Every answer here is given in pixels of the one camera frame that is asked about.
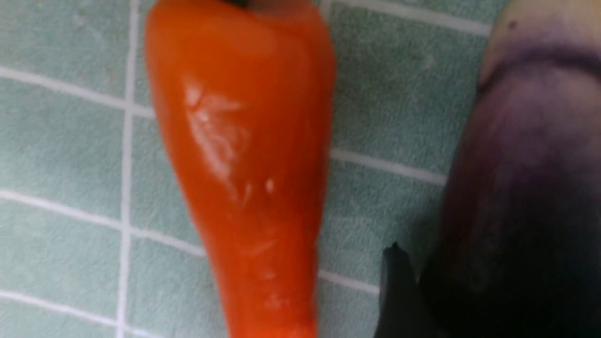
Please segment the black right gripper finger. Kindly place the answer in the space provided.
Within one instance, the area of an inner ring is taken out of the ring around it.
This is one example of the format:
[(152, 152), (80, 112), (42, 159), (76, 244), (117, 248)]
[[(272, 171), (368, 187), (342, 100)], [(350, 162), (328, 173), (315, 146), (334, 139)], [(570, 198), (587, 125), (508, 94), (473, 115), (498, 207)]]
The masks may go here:
[(383, 250), (376, 338), (444, 338), (425, 305), (408, 256), (398, 242)]

